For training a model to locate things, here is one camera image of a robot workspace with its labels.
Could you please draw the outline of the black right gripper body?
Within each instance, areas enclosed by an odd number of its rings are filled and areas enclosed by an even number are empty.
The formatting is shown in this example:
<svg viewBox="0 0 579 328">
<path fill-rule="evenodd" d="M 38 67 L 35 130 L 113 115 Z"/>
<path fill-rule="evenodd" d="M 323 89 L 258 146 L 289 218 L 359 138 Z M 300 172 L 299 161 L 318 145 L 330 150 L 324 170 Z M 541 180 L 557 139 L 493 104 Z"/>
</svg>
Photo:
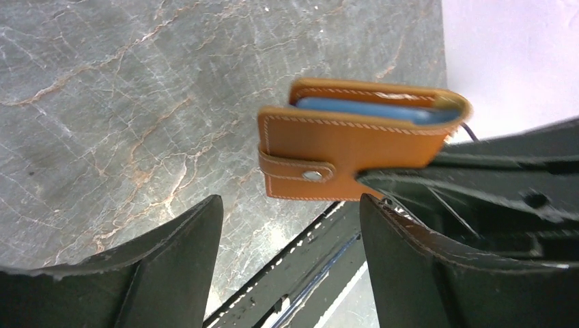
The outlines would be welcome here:
<svg viewBox="0 0 579 328">
<path fill-rule="evenodd" d="M 437 199 L 435 204 L 434 229 L 454 241 L 505 258 L 559 268 L 578 266 L 575 215 L 482 201 Z"/>
</svg>

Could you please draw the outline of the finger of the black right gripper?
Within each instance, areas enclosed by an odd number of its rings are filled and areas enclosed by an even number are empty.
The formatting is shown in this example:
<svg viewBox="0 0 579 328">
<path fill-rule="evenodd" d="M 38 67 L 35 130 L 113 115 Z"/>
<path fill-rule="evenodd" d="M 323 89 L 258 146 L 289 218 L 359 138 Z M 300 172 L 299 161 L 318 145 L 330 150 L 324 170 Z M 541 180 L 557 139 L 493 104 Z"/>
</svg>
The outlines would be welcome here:
<svg viewBox="0 0 579 328">
<path fill-rule="evenodd" d="M 516 135 L 447 146 L 440 164 L 477 169 L 577 169 L 578 117 Z"/>
<path fill-rule="evenodd" d="M 376 191 L 418 201 L 428 191 L 482 201 L 550 222 L 578 220 L 578 175 L 541 170 L 465 168 L 376 169 L 357 180 Z"/>
</svg>

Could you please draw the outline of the brown leather card holder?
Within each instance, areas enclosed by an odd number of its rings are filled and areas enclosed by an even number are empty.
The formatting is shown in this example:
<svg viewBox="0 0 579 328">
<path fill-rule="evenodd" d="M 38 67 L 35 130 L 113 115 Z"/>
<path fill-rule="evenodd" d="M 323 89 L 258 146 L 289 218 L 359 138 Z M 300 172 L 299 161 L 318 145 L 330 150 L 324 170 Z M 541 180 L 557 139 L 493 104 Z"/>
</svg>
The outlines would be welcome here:
<svg viewBox="0 0 579 328">
<path fill-rule="evenodd" d="M 299 78 L 286 107 L 257 113 L 259 166 L 269 197 L 356 201 L 367 169 L 423 168 L 471 115 L 444 89 Z"/>
</svg>

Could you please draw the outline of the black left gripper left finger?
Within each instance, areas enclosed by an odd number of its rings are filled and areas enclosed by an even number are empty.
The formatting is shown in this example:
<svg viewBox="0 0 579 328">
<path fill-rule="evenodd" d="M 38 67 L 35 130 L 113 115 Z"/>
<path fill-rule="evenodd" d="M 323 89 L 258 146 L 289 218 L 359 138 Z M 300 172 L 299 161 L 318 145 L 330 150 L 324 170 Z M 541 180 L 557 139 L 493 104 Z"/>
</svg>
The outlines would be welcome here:
<svg viewBox="0 0 579 328">
<path fill-rule="evenodd" d="M 201 327 L 223 224 L 210 195 L 77 264 L 1 268 L 2 327 Z"/>
</svg>

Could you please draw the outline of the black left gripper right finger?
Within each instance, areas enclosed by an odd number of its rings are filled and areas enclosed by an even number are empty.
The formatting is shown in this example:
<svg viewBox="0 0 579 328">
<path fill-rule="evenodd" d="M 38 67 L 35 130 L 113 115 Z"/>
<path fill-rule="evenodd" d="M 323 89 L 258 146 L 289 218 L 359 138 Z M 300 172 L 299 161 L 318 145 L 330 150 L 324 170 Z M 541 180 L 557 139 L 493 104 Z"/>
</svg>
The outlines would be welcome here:
<svg viewBox="0 0 579 328">
<path fill-rule="evenodd" d="M 577 327 L 578 264 L 461 244 L 364 194 L 360 224 L 385 327 Z"/>
</svg>

